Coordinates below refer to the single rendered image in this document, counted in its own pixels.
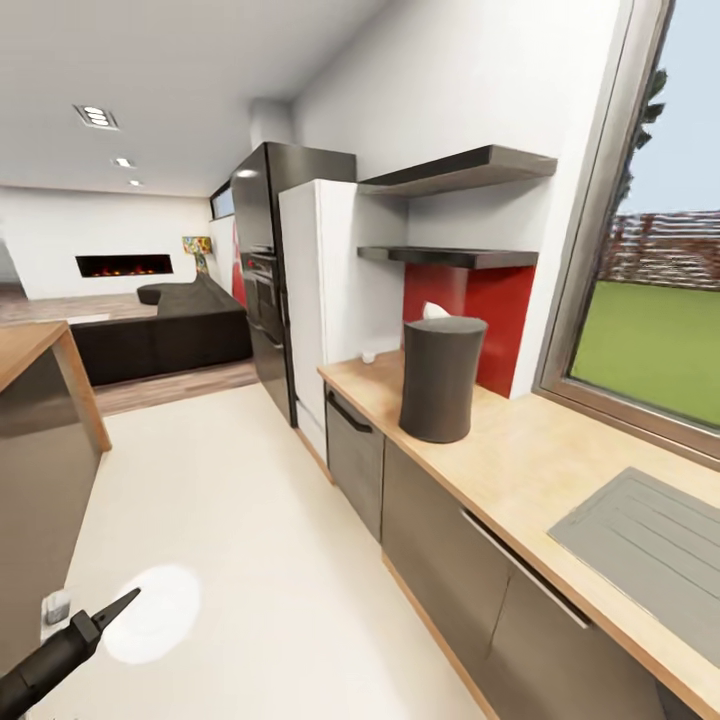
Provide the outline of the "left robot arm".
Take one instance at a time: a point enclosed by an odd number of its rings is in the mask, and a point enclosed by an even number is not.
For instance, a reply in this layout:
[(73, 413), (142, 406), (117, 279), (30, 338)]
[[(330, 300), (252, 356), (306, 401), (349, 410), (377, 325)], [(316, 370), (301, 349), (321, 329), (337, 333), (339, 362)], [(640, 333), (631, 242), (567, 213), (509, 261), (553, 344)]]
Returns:
[(21, 720), (26, 712), (95, 654), (97, 643), (121, 611), (141, 593), (125, 593), (92, 618), (81, 610), (69, 619), (71, 589), (42, 600), (42, 645), (0, 678), (0, 720)]

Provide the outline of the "paper coffee filter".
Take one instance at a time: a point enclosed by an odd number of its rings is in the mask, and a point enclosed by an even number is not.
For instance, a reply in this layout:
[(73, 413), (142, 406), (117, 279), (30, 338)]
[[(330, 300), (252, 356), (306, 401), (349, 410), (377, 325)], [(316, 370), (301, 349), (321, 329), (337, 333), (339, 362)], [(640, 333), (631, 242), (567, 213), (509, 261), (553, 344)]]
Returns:
[(428, 319), (431, 317), (447, 317), (447, 312), (439, 305), (434, 303), (426, 303), (423, 310), (423, 318)]

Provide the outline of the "saucer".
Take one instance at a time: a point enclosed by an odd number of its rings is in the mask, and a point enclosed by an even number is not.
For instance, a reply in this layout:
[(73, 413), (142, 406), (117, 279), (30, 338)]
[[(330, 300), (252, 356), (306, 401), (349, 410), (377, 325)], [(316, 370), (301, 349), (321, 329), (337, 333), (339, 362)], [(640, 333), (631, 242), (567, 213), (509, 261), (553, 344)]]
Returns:
[(176, 647), (199, 610), (197, 578), (181, 565), (157, 565), (131, 579), (115, 600), (141, 587), (141, 593), (103, 630), (107, 653), (127, 665), (143, 665)]

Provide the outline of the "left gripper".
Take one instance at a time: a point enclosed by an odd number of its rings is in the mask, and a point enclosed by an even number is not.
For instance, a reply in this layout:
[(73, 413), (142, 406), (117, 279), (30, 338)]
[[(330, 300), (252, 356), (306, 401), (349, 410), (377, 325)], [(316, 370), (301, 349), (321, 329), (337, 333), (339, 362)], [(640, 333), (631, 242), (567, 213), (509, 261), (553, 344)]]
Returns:
[(141, 587), (125, 593), (92, 618), (81, 610), (69, 619), (69, 626), (45, 641), (16, 667), (33, 703), (38, 703), (72, 671), (95, 654), (97, 643), (121, 611), (141, 593)]

